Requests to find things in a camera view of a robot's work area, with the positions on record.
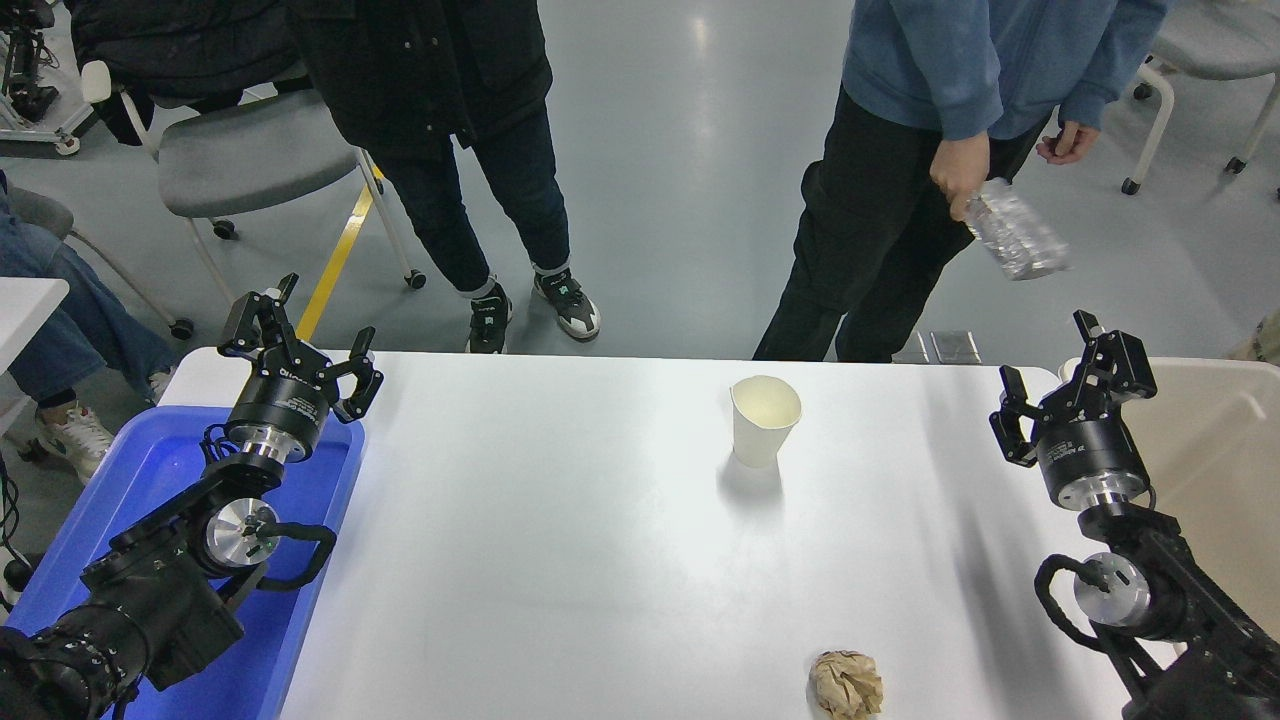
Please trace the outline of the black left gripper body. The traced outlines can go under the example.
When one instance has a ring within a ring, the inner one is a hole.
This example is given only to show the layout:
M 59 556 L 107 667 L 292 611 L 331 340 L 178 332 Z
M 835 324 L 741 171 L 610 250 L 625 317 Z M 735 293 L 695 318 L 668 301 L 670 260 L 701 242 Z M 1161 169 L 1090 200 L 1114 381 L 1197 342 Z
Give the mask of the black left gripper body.
M 252 370 L 228 418 L 228 438 L 276 448 L 314 448 L 332 401 L 319 374 L 325 360 L 252 357 Z

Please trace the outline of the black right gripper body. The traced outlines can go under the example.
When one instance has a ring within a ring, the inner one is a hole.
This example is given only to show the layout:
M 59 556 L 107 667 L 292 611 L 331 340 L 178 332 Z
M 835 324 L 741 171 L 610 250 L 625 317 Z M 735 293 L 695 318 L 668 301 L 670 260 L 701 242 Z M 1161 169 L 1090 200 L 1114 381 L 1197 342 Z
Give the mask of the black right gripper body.
M 1151 491 L 1149 473 L 1119 416 L 1039 424 L 1034 442 L 1053 502 L 1126 502 Z

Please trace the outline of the person's left hand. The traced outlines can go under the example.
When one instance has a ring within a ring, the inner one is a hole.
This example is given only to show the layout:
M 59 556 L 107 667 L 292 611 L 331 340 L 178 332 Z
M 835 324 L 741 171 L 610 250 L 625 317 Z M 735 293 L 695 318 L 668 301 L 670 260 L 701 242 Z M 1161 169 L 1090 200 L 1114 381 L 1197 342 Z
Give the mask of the person's left hand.
M 1036 146 L 1036 152 L 1050 165 L 1069 165 L 1080 161 L 1094 147 L 1101 129 L 1066 120 L 1056 136 L 1043 136 Z

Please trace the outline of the person's right hand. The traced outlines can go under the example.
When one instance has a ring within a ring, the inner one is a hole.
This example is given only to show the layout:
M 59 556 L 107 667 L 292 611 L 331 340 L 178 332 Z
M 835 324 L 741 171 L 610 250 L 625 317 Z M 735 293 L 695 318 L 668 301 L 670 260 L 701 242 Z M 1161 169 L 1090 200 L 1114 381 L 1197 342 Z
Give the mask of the person's right hand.
M 989 136 L 986 132 L 942 140 L 931 163 L 931 179 L 940 188 L 954 222 L 964 222 L 970 201 L 987 182 L 989 173 Z

